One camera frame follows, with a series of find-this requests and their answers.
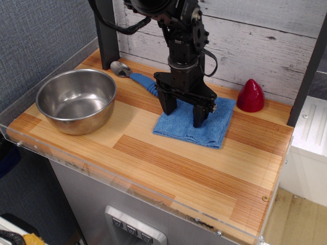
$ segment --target bowl rim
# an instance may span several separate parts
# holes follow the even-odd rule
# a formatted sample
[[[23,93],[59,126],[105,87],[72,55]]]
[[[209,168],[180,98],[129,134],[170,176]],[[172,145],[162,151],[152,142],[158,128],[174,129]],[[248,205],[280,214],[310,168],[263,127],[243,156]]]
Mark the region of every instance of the bowl rim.
[[[113,86],[114,86],[114,93],[113,93],[113,96],[111,98],[111,100],[105,105],[103,106],[100,110],[90,114],[90,115],[87,115],[87,116],[84,116],[84,117],[77,117],[77,118],[58,118],[58,117],[54,117],[54,116],[51,116],[47,113],[45,113],[41,107],[40,107],[40,104],[39,104],[39,96],[41,94],[41,92],[43,91],[43,89],[53,80],[57,79],[58,77],[61,77],[61,76],[64,76],[66,74],[71,74],[71,73],[76,73],[76,72],[95,72],[95,73],[98,73],[98,74],[101,74],[105,77],[107,77],[109,80],[112,81],[113,83]],[[104,73],[102,71],[99,71],[99,70],[95,70],[95,69],[89,69],[89,68],[82,68],[82,69],[74,69],[74,70],[69,70],[69,71],[65,71],[65,72],[62,72],[60,74],[57,74],[55,75],[54,77],[50,78],[49,80],[47,80],[40,88],[39,90],[37,91],[37,94],[36,94],[36,100],[35,100],[35,104],[36,104],[36,107],[37,109],[46,117],[49,117],[51,119],[54,119],[54,120],[57,120],[57,121],[77,121],[77,120],[82,120],[82,119],[85,119],[85,118],[89,118],[95,114],[98,114],[99,112],[103,111],[107,106],[109,106],[115,99],[116,97],[116,93],[117,93],[117,85],[116,85],[116,82],[114,81],[114,79],[109,76],[107,73]]]

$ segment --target metal spoon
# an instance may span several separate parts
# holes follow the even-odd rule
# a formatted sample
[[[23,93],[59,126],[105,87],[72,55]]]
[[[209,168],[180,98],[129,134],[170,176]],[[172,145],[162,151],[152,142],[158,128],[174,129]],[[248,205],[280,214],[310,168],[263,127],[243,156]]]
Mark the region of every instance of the metal spoon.
[[[151,78],[139,73],[133,73],[127,65],[119,61],[113,61],[110,68],[116,76],[130,77],[134,81],[143,85],[143,87],[145,87],[154,96],[158,97],[158,92],[155,89],[155,81],[153,81]]]

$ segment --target black metal post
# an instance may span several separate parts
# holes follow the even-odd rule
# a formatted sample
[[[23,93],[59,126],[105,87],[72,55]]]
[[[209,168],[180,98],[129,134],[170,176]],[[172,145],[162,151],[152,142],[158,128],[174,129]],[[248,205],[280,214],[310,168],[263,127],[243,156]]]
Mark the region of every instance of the black metal post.
[[[112,1],[97,0],[97,5],[102,18],[109,22],[115,23]],[[118,60],[120,58],[117,32],[100,23],[96,16],[95,19],[96,19],[96,26],[97,26],[102,69],[107,70],[109,69],[112,61]]]
[[[323,55],[327,43],[327,15],[323,21],[319,36],[317,38],[316,45],[313,49],[308,68],[306,70],[305,76],[301,83],[300,89],[297,93],[290,117],[288,119],[287,125],[295,127],[298,117],[300,116],[302,107],[306,101],[311,83],[315,77],[316,71],[318,69],[320,60]]]

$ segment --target wooden tabletop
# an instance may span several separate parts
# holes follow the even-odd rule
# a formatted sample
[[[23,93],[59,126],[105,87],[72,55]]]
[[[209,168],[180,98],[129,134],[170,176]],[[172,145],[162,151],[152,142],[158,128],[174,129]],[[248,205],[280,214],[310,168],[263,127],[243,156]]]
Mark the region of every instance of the wooden tabletop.
[[[121,59],[153,78],[158,69]],[[101,69],[100,52],[77,68]],[[131,193],[227,238],[255,244],[277,184],[293,128],[291,106],[265,101],[256,113],[236,106],[221,149],[154,135],[162,114],[156,97],[130,78],[108,73],[117,84],[115,108],[97,131],[70,136],[57,131],[35,104],[7,133],[42,155]],[[219,97],[238,91],[208,84]]]

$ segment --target white wood panel wall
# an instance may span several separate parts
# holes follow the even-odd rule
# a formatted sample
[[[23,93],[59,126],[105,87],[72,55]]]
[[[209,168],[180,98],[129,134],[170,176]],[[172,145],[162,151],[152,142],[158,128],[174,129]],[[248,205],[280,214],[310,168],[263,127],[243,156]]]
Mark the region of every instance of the white wood panel wall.
[[[143,16],[113,0],[115,19],[130,26]],[[311,58],[327,12],[326,0],[199,1],[205,29],[210,32],[206,49],[219,61],[211,82],[241,90],[255,79],[265,97],[292,105]],[[155,21],[136,34],[119,34],[121,57],[169,70],[169,50]],[[206,59],[206,73],[214,62]]]

